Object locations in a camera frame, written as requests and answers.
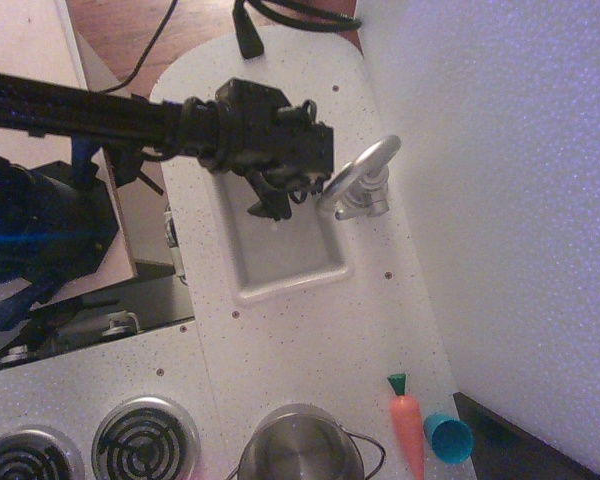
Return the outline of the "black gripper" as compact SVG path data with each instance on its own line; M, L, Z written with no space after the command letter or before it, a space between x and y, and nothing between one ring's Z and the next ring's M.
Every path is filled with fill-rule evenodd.
M247 176L258 198L250 215L288 220L289 198L303 203L323 191L334 173L334 129L316 119L314 101L294 106L277 88L233 78L216 91L214 104L216 144L203 148L198 161L213 173Z

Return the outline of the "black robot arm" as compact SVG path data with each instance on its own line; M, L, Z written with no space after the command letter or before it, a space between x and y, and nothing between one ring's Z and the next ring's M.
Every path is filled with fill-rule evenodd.
M0 73L0 128L95 141L152 162L193 157L212 174L244 178L252 216L288 220L292 204L322 192L334 172L334 131L307 100L294 106L274 87L232 78L213 100L123 98Z

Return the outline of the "black and blue robot base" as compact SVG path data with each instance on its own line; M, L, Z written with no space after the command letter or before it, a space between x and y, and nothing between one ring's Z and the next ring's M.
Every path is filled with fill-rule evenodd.
M0 332L98 270L118 231L98 170L91 160L27 169L0 156L0 284L28 283L0 301Z

